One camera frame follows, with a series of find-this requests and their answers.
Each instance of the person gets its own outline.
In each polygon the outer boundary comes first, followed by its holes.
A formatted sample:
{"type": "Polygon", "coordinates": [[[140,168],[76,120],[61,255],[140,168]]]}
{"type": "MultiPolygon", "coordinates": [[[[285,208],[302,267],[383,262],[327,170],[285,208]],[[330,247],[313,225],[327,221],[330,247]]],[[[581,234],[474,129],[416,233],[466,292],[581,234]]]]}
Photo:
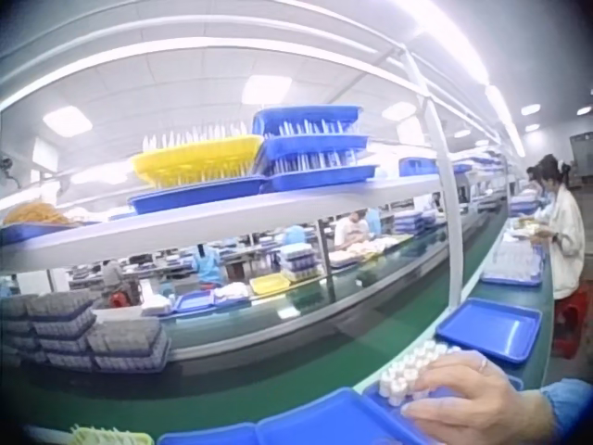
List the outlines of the person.
{"type": "Polygon", "coordinates": [[[221,255],[217,249],[198,244],[197,253],[192,259],[192,267],[197,272],[201,287],[213,288],[224,285],[221,255]]]}
{"type": "Polygon", "coordinates": [[[517,391],[504,371],[476,351],[430,363],[413,390],[439,387],[460,397],[415,400],[401,413],[428,436],[455,445],[551,443],[571,432],[593,396],[593,387],[576,379],[517,391]]]}
{"type": "Polygon", "coordinates": [[[364,218],[369,225],[369,235],[381,236],[383,229],[381,228],[381,213],[378,209],[368,209],[364,218]]]}
{"type": "Polygon", "coordinates": [[[290,244],[299,244],[307,242],[307,234],[305,229],[298,224],[291,225],[284,231],[283,244],[288,246],[290,244]]]}
{"type": "Polygon", "coordinates": [[[540,161],[546,190],[555,196],[549,224],[532,237],[534,244],[549,245],[554,299],[565,299],[579,287],[585,262],[585,229],[573,194],[562,183],[558,161],[547,155],[540,161]]]}
{"type": "Polygon", "coordinates": [[[544,193],[544,186],[541,183],[541,174],[538,166],[529,167],[527,169],[527,176],[529,178],[529,183],[527,184],[526,188],[531,188],[532,190],[536,190],[536,196],[540,198],[544,193]]]}
{"type": "Polygon", "coordinates": [[[367,210],[357,210],[337,222],[334,235],[336,250],[344,250],[369,239],[369,224],[364,219],[366,214],[367,210]]]}
{"type": "Polygon", "coordinates": [[[103,284],[110,292],[120,290],[123,282],[123,270],[116,260],[103,261],[103,284]]]}

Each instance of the blue sleeve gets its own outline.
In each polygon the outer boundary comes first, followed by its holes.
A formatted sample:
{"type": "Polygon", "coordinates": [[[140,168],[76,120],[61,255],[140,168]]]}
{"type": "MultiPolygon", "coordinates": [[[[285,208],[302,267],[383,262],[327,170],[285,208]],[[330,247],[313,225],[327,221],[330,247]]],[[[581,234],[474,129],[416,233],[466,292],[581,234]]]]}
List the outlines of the blue sleeve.
{"type": "Polygon", "coordinates": [[[557,437],[570,433],[593,396],[593,387],[582,380],[564,378],[541,389],[552,406],[557,437]]]}

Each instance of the white metal shelf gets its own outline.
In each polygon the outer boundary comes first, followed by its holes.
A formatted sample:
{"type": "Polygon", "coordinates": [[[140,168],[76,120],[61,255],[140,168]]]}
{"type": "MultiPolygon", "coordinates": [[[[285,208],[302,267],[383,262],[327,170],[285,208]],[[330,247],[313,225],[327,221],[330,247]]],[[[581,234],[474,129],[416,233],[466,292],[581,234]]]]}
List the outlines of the white metal shelf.
{"type": "Polygon", "coordinates": [[[437,175],[257,195],[104,222],[0,249],[4,273],[23,273],[184,248],[440,189],[437,175]]]}

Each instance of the female worker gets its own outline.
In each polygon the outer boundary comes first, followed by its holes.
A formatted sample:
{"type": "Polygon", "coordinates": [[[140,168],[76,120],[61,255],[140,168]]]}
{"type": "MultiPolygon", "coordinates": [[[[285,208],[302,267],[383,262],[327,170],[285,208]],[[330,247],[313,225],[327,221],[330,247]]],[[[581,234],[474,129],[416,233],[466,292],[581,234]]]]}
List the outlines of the female worker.
{"type": "Polygon", "coordinates": [[[211,289],[224,285],[221,273],[221,256],[217,249],[198,244],[192,266],[197,272],[200,288],[211,289]]]}
{"type": "Polygon", "coordinates": [[[401,412],[427,435],[451,445],[555,443],[570,433],[593,395],[589,384],[575,379],[516,391],[504,371],[475,351],[432,362],[413,390],[440,387],[460,397],[413,401],[401,412]]]}
{"type": "Polygon", "coordinates": [[[565,299],[579,287],[585,261],[585,229],[573,194],[562,183],[556,158],[547,155],[539,166],[544,186],[555,199],[549,224],[540,226],[532,240],[549,244],[554,299],[565,299]]]}

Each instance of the green conveyor belt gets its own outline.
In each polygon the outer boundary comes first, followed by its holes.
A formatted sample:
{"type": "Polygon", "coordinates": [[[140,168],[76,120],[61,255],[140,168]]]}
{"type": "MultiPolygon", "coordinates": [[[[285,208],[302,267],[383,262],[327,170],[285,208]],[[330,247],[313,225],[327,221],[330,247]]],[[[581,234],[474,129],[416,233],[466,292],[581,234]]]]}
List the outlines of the green conveyor belt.
{"type": "MultiPolygon", "coordinates": [[[[464,281],[489,251],[505,218],[503,213],[492,216],[465,243],[464,281]]],[[[381,278],[368,272],[369,281],[381,278]]],[[[61,430],[76,423],[145,432],[156,439],[175,430],[258,421],[354,386],[398,355],[446,308],[448,281],[448,264],[443,263],[400,292],[379,292],[386,297],[381,305],[349,310],[306,346],[220,373],[208,372],[210,359],[172,363],[162,375],[122,378],[27,367],[5,370],[3,389],[24,422],[61,430]]],[[[483,295],[489,292],[482,290],[483,295]]]]}

